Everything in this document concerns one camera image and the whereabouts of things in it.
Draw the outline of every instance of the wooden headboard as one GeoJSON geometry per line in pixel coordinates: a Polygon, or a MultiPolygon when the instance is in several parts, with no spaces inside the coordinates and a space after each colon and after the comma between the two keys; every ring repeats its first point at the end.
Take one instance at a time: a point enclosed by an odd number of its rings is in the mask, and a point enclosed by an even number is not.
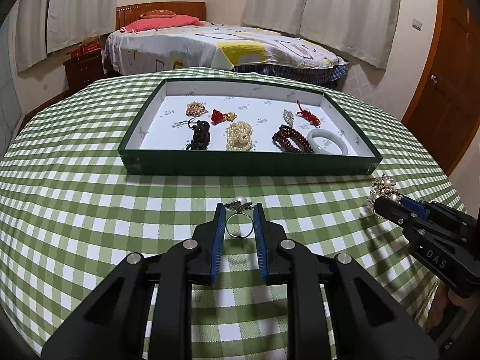
{"type": "Polygon", "coordinates": [[[168,9],[175,12],[177,15],[198,17],[200,21],[207,20],[207,8],[205,3],[201,2],[165,1],[158,3],[133,4],[117,7],[115,29],[119,30],[120,28],[133,23],[140,19],[141,14],[154,9],[168,9]]]}

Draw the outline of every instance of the white curtain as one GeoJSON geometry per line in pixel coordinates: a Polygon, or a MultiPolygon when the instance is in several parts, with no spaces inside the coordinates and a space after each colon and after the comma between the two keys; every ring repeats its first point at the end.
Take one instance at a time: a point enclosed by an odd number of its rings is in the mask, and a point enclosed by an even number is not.
{"type": "Polygon", "coordinates": [[[386,69],[400,0],[307,0],[300,34],[386,69]]]}
{"type": "Polygon", "coordinates": [[[47,57],[45,19],[48,0],[20,0],[15,34],[17,72],[47,57]]]}
{"type": "Polygon", "coordinates": [[[117,0],[50,0],[46,52],[115,30],[117,0]]]}
{"type": "Polygon", "coordinates": [[[247,0],[242,23],[298,34],[305,0],[247,0]]]}

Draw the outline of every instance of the light switch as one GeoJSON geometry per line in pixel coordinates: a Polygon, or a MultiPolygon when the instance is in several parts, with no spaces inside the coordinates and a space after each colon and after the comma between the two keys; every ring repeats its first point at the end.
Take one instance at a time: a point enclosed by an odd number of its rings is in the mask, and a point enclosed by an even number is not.
{"type": "Polygon", "coordinates": [[[414,19],[412,27],[415,28],[416,30],[421,31],[422,30],[422,23],[419,22],[417,19],[414,19]]]}

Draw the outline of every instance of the checkered bed skirt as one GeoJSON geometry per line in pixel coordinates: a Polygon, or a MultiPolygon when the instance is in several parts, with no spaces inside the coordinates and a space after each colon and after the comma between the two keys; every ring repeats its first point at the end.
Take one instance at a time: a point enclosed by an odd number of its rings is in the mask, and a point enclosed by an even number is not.
{"type": "Polygon", "coordinates": [[[345,76],[347,66],[334,66],[328,69],[294,69],[276,64],[251,64],[236,66],[233,71],[237,73],[258,73],[264,76],[281,77],[301,83],[324,86],[345,76]]]}

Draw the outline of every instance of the orange pillow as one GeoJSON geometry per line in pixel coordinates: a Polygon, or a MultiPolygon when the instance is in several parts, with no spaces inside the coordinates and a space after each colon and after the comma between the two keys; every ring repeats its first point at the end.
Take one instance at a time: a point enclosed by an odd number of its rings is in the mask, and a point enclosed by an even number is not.
{"type": "Polygon", "coordinates": [[[154,9],[140,15],[140,19],[168,19],[174,17],[177,14],[166,9],[154,9]]]}

